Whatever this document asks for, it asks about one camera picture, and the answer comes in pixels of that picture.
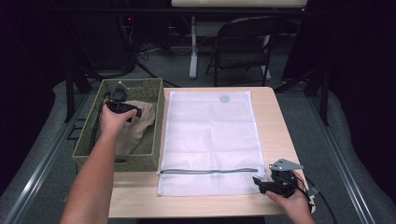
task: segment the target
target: beige cloth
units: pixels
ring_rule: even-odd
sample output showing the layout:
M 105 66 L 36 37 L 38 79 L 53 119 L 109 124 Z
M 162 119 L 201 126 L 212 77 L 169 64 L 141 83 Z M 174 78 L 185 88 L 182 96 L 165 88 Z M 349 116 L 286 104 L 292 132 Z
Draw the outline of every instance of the beige cloth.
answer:
M 135 105 L 142 109 L 142 117 L 134 116 L 131 122 L 126 122 L 117 139 L 116 155 L 128 156 L 134 152 L 139 145 L 143 134 L 148 126 L 155 120 L 155 108 L 153 104 L 141 101 L 127 101 L 125 104 Z

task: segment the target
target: chair backrest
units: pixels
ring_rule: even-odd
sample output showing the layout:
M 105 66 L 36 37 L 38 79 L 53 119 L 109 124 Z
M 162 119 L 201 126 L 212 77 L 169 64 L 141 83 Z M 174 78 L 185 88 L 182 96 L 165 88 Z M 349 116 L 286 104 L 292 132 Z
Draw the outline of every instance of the chair backrest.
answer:
M 274 37 L 281 32 L 283 22 L 278 17 L 247 17 L 238 18 L 224 24 L 218 32 L 215 46 L 220 46 L 220 42 L 229 42 L 230 39 L 246 39 L 249 41 L 263 40 L 269 36 L 268 42 L 262 45 L 262 49 L 271 46 Z

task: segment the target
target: basket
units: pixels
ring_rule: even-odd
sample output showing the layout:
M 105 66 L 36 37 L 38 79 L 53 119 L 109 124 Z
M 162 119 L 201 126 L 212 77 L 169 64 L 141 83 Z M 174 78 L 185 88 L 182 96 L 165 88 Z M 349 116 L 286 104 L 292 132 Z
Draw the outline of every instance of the basket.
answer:
M 157 171 L 163 126 L 164 99 L 163 80 L 161 78 L 103 80 L 81 131 L 72 159 L 78 164 L 83 164 L 88 159 L 92 150 L 92 141 L 96 142 L 100 136 L 100 128 L 97 129 L 95 137 L 92 137 L 92 131 L 97 121 L 100 106 L 102 106 L 102 99 L 108 92 L 114 91 L 119 81 L 129 90 L 128 101 L 143 101 L 154 105 L 155 121 L 153 125 L 148 126 L 133 154 L 116 157 L 115 171 Z

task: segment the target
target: table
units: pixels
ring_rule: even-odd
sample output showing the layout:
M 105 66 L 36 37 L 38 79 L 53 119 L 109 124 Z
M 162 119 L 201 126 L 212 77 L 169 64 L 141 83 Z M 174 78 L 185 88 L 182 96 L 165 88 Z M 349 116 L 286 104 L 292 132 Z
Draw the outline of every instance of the table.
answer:
M 274 91 L 268 87 L 164 88 L 161 155 L 170 91 L 250 91 L 267 174 L 271 174 L 268 165 L 280 158 L 299 163 Z M 246 217 L 284 214 L 284 210 L 279 205 L 260 193 L 210 197 L 161 197 L 157 195 L 158 180 L 159 177 L 155 172 L 115 173 L 109 217 Z
M 304 9 L 307 0 L 172 0 L 172 7 L 270 7 L 270 8 L 300 8 Z M 191 18 L 191 63 L 190 63 L 190 79 L 196 79 L 197 76 L 197 46 L 196 36 L 200 35 L 197 27 L 201 25 L 204 29 L 209 31 L 209 36 L 214 36 L 221 26 L 221 24 L 209 23 L 205 26 L 203 23 L 198 23 L 195 17 Z M 267 80 L 271 79 L 269 72 L 266 77 Z

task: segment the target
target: forearm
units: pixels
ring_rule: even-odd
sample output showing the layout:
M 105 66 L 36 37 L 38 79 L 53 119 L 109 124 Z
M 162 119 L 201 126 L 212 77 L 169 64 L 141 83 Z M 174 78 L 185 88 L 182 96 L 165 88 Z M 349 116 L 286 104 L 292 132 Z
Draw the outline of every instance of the forearm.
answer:
M 80 170 L 61 223 L 107 223 L 114 179 L 115 135 L 101 135 Z

